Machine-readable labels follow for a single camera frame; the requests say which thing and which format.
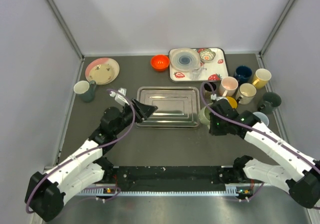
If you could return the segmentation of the cream mug black handle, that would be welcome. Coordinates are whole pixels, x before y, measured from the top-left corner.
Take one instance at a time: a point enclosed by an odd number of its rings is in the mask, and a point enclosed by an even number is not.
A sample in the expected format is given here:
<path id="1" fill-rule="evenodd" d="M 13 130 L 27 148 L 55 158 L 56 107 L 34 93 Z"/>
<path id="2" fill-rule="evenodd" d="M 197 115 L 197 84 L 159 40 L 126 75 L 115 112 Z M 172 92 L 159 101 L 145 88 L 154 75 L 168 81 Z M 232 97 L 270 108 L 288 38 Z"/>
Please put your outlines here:
<path id="1" fill-rule="evenodd" d="M 236 93 L 235 99 L 238 104 L 249 104 L 257 93 L 257 89 L 250 83 L 242 84 Z"/>

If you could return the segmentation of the white strawberry pattern tray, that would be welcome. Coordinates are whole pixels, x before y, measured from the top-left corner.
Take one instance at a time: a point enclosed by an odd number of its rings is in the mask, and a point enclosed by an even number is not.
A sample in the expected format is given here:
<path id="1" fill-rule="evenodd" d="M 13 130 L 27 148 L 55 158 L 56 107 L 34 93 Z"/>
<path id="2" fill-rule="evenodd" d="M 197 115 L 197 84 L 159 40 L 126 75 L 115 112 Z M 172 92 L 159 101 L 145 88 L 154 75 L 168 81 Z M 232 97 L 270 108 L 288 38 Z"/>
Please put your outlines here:
<path id="1" fill-rule="evenodd" d="M 205 48 L 192 48 L 195 50 L 198 54 L 199 51 Z M 190 74 L 189 72 L 182 72 L 175 70 L 170 62 L 169 65 L 169 75 L 172 81 L 174 82 L 202 82 L 202 81 L 221 81 L 221 79 L 227 77 L 228 71 L 227 71 L 227 65 L 226 65 L 226 60 L 225 60 L 225 53 L 222 49 L 220 48 L 208 48 L 211 49 L 216 53 L 216 56 L 213 61 L 211 62 L 202 62 L 200 60 L 200 67 L 203 68 L 203 71 L 199 77 L 199 80 L 197 81 L 191 81 L 190 80 Z"/>

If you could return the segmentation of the clear drinking glass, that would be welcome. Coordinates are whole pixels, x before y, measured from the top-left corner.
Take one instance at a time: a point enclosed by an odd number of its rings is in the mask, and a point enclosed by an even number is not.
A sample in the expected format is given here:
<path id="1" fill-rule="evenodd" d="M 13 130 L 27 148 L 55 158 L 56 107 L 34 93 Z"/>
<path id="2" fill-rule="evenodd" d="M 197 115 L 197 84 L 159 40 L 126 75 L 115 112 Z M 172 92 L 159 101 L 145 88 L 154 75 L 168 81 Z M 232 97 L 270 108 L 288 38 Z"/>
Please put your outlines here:
<path id="1" fill-rule="evenodd" d="M 189 71 L 189 78 L 191 81 L 197 81 L 200 78 L 203 68 L 192 69 Z"/>

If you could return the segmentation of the pink cream large plate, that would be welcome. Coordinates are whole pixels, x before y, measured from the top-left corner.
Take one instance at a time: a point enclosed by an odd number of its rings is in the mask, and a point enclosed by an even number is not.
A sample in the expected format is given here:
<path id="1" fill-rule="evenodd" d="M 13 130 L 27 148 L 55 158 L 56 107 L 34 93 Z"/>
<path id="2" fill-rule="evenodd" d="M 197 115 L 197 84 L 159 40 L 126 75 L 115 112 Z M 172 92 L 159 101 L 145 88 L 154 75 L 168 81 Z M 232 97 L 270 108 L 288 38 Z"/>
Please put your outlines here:
<path id="1" fill-rule="evenodd" d="M 88 82 L 95 81 L 97 85 L 106 85 L 113 82 L 120 72 L 120 66 L 112 58 L 98 58 L 91 62 L 85 70 Z"/>

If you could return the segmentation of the orange bowl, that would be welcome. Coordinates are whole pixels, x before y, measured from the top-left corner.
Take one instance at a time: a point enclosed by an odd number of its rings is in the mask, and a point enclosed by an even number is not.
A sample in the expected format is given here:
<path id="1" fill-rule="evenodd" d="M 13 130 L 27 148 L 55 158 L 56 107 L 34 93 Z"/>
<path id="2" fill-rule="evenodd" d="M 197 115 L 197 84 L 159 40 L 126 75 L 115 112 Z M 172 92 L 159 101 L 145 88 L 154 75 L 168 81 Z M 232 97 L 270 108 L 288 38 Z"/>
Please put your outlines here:
<path id="1" fill-rule="evenodd" d="M 151 67 L 157 72 L 163 72 L 168 69 L 170 59 L 162 54 L 155 55 L 150 60 Z"/>

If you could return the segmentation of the navy blue ceramic mug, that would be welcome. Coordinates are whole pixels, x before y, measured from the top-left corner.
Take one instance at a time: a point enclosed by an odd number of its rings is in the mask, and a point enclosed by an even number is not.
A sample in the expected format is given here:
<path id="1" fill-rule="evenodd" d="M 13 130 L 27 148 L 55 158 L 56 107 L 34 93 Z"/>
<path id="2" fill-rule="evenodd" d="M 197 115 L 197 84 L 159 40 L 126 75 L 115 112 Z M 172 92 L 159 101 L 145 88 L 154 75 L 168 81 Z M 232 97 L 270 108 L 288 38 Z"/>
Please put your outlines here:
<path id="1" fill-rule="evenodd" d="M 236 68 L 233 77 L 238 81 L 239 85 L 242 85 L 249 82 L 252 74 L 253 72 L 249 67 L 242 65 Z"/>

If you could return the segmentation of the brown ceramic mug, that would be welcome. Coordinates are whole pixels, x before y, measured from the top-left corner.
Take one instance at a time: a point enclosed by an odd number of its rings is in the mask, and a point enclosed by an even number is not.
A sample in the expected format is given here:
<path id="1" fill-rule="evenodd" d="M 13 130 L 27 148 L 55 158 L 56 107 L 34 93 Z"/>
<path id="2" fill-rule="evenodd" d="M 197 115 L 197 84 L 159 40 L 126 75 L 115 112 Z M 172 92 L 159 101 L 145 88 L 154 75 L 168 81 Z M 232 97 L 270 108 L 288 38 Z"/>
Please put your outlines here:
<path id="1" fill-rule="evenodd" d="M 209 84 L 205 84 L 204 85 L 204 95 L 206 98 L 210 98 L 210 96 L 212 95 L 212 89 L 213 91 L 216 91 L 217 87 L 216 87 L 216 84 L 214 82 L 209 82 Z"/>

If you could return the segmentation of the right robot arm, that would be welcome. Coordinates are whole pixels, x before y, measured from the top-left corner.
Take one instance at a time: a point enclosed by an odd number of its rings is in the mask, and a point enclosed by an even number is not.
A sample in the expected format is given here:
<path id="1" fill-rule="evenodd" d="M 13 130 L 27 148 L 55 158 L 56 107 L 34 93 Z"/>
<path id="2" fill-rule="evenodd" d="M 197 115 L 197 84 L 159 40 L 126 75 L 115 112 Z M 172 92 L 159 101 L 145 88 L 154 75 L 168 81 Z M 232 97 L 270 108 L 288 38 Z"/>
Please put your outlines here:
<path id="1" fill-rule="evenodd" d="M 209 132 L 213 136 L 232 134 L 256 146 L 277 165 L 268 165 L 244 156 L 233 167 L 248 179 L 277 187 L 307 208 L 320 203 L 320 162 L 293 148 L 277 136 L 260 118 L 250 111 L 241 114 L 225 99 L 206 105 L 210 114 Z"/>

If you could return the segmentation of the bright yellow mug black handle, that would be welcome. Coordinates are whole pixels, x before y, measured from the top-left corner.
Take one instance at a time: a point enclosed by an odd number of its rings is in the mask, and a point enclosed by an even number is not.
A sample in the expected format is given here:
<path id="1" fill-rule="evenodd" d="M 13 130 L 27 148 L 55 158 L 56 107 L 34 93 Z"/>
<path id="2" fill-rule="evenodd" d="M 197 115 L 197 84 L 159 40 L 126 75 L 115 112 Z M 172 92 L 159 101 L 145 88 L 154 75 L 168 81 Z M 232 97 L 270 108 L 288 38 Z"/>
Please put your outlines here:
<path id="1" fill-rule="evenodd" d="M 238 103 L 234 98 L 227 96 L 227 97 L 225 97 L 225 99 L 227 99 L 227 101 L 229 102 L 230 106 L 233 109 L 236 109 L 238 107 Z"/>

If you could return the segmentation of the pink ceramic mug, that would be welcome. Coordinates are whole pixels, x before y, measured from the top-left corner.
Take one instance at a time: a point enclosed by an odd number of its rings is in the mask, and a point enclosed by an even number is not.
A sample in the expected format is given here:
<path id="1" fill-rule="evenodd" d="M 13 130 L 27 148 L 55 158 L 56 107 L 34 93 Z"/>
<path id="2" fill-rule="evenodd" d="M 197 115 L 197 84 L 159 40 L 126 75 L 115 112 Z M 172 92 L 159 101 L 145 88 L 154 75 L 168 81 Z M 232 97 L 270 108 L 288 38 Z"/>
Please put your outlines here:
<path id="1" fill-rule="evenodd" d="M 220 82 L 218 93 L 221 97 L 231 97 L 235 94 L 238 86 L 239 83 L 234 77 L 225 77 Z"/>

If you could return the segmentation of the light green ceramic mug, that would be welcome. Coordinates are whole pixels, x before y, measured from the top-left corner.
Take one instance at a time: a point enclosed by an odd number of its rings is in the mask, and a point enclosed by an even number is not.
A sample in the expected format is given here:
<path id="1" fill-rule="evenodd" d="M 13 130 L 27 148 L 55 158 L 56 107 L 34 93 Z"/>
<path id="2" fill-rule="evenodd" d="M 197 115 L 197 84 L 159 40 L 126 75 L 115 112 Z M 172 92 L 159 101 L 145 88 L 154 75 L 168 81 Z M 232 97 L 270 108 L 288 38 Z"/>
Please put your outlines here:
<path id="1" fill-rule="evenodd" d="M 210 118 L 210 111 L 207 107 L 204 107 L 200 110 L 198 114 L 198 118 L 201 124 L 207 126 L 210 129 L 211 125 L 211 118 Z"/>

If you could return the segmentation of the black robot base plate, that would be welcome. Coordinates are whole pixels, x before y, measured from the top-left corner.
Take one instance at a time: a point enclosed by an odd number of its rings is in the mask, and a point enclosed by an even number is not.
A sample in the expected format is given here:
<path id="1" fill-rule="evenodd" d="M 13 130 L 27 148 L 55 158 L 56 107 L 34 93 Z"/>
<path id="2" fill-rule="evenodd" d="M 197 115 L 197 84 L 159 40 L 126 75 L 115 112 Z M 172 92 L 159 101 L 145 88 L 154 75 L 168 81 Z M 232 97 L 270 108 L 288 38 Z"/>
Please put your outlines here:
<path id="1" fill-rule="evenodd" d="M 98 185 L 116 185 L 122 192 L 224 191 L 227 184 L 252 185 L 232 167 L 120 166 L 108 169 Z"/>

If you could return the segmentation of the grey mug black handle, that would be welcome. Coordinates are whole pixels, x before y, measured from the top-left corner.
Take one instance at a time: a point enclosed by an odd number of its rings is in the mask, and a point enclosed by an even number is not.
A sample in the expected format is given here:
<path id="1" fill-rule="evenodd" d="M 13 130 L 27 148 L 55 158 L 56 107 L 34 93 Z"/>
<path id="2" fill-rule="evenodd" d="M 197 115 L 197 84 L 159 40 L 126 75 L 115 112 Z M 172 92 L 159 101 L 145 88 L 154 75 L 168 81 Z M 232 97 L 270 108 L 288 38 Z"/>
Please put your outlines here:
<path id="1" fill-rule="evenodd" d="M 257 110 L 266 115 L 271 114 L 278 108 L 282 103 L 281 97 L 274 92 L 266 92 L 262 99 L 258 102 Z"/>

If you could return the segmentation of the pale yellow ceramic mug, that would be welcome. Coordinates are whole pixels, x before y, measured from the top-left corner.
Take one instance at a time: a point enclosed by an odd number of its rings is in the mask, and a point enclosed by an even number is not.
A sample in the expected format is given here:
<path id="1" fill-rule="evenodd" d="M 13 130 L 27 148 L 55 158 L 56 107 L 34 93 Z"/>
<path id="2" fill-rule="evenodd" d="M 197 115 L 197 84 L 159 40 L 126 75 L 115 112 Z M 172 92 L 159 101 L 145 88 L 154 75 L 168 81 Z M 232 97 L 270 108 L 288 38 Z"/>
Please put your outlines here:
<path id="1" fill-rule="evenodd" d="M 272 74 L 270 71 L 260 68 L 256 70 L 251 83 L 256 89 L 261 89 L 270 81 L 271 78 Z"/>

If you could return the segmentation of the small cream plate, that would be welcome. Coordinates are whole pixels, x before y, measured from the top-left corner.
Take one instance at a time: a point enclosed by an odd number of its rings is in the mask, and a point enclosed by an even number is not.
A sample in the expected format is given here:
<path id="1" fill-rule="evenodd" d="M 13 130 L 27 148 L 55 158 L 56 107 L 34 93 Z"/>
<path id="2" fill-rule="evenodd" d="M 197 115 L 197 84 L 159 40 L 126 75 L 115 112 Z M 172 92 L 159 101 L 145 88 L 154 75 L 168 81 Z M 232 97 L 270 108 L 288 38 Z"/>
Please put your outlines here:
<path id="1" fill-rule="evenodd" d="M 118 74 L 120 68 L 114 64 L 99 64 L 96 65 L 88 74 L 88 81 L 94 80 L 97 85 L 105 85 L 113 82 Z"/>

